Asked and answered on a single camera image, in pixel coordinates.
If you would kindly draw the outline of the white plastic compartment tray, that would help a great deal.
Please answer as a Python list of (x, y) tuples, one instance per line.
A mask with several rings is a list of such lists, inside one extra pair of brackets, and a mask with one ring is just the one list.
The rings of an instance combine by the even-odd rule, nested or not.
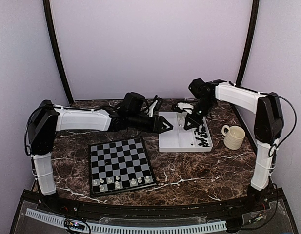
[(172, 125), (173, 130), (159, 134), (159, 152), (161, 153), (189, 153), (189, 152), (210, 152), (213, 148), (213, 142), (208, 130), (206, 119), (203, 119), (202, 125), (206, 128), (209, 135), (210, 147), (200, 147), (195, 140), (194, 130), (185, 130), (179, 127), (177, 116), (186, 117), (185, 113), (178, 112), (159, 112), (160, 116), (165, 117)]

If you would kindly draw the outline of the black grey chessboard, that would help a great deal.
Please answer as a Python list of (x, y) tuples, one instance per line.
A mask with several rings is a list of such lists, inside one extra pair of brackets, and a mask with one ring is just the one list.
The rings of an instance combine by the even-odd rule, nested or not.
[[(115, 187), (115, 177), (120, 178), (121, 188)], [(89, 145), (89, 193), (91, 197), (114, 195), (157, 185), (143, 137), (121, 139)]]

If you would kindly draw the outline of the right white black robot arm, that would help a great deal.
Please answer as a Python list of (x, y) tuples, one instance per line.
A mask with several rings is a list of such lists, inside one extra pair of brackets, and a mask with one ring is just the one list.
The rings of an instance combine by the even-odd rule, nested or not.
[(197, 100), (195, 105), (179, 102), (176, 107), (187, 112), (185, 130), (199, 127), (217, 101), (239, 106), (255, 114), (254, 135), (257, 141), (256, 165), (250, 186), (262, 191), (269, 184), (275, 166), (276, 151), (284, 142), (281, 137), (284, 118), (280, 100), (276, 93), (262, 93), (237, 86), (221, 79), (204, 82), (193, 80), (188, 86)]

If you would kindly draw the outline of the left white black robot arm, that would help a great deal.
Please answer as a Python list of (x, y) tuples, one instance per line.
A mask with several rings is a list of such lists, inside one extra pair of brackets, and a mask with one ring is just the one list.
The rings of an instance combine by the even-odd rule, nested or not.
[(96, 130), (117, 132), (134, 128), (161, 134), (173, 130), (173, 125), (158, 115), (162, 99), (155, 96), (152, 103), (138, 93), (126, 93), (116, 106), (98, 109), (64, 107), (44, 100), (30, 115), (24, 133), (24, 151), (31, 157), (33, 175), (40, 192), (46, 196), (44, 205), (53, 213), (63, 209), (63, 202), (54, 182), (51, 155), (56, 133), (64, 130)]

